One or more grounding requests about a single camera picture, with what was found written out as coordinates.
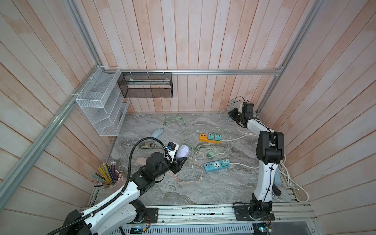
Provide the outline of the pink pencil cup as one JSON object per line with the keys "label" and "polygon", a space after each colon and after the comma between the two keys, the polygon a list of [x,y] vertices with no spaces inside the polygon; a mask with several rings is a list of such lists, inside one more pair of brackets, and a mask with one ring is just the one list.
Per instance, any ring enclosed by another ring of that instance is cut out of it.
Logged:
{"label": "pink pencil cup", "polygon": [[108,192],[115,192],[125,184],[122,171],[117,168],[115,161],[103,163],[97,168],[97,172],[92,174],[92,178],[95,188]]}

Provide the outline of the light blue mouse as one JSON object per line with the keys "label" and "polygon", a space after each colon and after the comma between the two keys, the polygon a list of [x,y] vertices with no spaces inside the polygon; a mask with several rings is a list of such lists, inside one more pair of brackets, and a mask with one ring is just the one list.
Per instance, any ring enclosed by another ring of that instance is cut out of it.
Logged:
{"label": "light blue mouse", "polygon": [[164,129],[163,128],[156,128],[155,130],[152,131],[151,133],[151,137],[152,138],[160,138],[162,136],[162,134],[164,133]]}

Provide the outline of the lavender wireless mouse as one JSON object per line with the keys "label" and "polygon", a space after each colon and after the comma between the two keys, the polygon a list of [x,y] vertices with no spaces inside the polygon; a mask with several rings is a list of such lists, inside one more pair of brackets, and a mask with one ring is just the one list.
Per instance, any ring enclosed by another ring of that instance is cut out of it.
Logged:
{"label": "lavender wireless mouse", "polygon": [[176,159],[183,159],[187,158],[190,153],[190,149],[186,145],[182,145],[179,147],[178,151],[176,152]]}

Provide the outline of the camouflage green device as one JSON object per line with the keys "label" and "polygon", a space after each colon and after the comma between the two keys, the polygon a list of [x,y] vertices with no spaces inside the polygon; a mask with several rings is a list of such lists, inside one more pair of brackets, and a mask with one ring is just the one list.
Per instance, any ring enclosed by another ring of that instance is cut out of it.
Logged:
{"label": "camouflage green device", "polygon": [[153,142],[144,142],[141,144],[140,148],[142,149],[154,149],[155,148],[155,143]]}

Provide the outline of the black mesh basket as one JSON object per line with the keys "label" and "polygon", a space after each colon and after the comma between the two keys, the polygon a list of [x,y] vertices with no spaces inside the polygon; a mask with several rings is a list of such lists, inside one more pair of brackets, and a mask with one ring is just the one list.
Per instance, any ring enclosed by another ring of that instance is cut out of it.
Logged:
{"label": "black mesh basket", "polygon": [[173,80],[169,72],[122,72],[117,84],[126,99],[173,97]]}

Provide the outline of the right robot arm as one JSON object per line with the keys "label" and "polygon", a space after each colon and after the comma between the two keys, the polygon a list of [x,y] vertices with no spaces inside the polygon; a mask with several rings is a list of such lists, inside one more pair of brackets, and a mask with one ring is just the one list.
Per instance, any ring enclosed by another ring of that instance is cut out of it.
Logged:
{"label": "right robot arm", "polygon": [[256,157],[259,162],[258,183],[250,201],[250,217],[265,220],[272,212],[272,188],[278,166],[285,157],[284,134],[264,125],[253,113],[254,105],[242,104],[241,110],[235,108],[228,114],[240,127],[253,132],[258,137]]}

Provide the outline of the orange power strip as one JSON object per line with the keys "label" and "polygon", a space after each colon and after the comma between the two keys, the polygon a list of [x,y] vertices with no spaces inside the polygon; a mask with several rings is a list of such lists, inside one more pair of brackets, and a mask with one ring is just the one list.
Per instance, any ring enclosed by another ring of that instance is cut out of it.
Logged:
{"label": "orange power strip", "polygon": [[221,141],[215,141],[215,140],[208,140],[207,139],[207,136],[208,136],[208,134],[200,134],[199,135],[199,141],[200,142],[204,142],[204,143],[210,143],[210,144],[220,144],[221,142],[222,142],[222,139],[221,139]]}

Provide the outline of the teal USB charger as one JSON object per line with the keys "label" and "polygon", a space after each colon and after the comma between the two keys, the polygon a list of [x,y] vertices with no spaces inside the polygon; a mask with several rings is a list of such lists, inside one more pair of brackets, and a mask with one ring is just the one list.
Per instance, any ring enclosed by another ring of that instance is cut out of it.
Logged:
{"label": "teal USB charger", "polygon": [[224,159],[221,161],[222,167],[228,167],[230,165],[230,160],[229,159]]}

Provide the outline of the blue power strip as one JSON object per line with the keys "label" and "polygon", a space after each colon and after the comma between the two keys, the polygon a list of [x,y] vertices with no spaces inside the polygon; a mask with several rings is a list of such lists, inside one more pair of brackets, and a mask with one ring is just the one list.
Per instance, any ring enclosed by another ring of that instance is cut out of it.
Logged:
{"label": "blue power strip", "polygon": [[204,170],[206,173],[227,169],[228,167],[222,167],[221,161],[209,162],[204,164]]}

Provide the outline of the light green USB charger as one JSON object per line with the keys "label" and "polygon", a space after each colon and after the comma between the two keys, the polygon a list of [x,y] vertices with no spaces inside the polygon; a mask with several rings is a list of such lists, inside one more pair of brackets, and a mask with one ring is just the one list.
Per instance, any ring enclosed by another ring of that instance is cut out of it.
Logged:
{"label": "light green USB charger", "polygon": [[213,151],[210,151],[207,153],[207,158],[211,159],[215,156],[215,153]]}

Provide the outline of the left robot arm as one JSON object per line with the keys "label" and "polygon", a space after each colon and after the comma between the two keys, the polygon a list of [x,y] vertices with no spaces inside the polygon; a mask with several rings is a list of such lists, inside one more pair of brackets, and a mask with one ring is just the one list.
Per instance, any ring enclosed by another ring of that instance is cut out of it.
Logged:
{"label": "left robot arm", "polygon": [[178,173],[190,153],[186,145],[170,142],[162,145],[163,152],[154,152],[135,173],[128,169],[125,184],[109,197],[91,208],[71,212],[64,225],[51,232],[52,235],[104,235],[123,224],[142,222],[149,217],[139,197],[151,189],[157,178],[166,173]]}

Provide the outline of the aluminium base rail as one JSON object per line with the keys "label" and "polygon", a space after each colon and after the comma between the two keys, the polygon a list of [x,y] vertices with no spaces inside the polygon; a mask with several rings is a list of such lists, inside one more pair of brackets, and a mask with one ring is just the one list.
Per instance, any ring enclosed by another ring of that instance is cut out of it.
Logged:
{"label": "aluminium base rail", "polygon": [[243,203],[213,205],[178,205],[178,206],[138,206],[126,205],[120,209],[106,207],[94,212],[97,206],[81,213],[87,224],[92,227],[102,224],[110,226],[147,223],[150,225],[203,225],[230,223],[277,223],[307,222],[318,218],[308,203],[275,203],[270,215],[263,219],[249,214],[249,207]]}

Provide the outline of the pink mouse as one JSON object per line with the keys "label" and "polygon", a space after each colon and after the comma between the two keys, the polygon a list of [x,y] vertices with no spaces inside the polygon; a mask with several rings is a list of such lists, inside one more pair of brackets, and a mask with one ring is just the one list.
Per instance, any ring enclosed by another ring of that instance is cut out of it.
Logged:
{"label": "pink mouse", "polygon": [[136,165],[137,166],[145,166],[146,165],[147,158],[145,157],[140,157],[136,160]]}

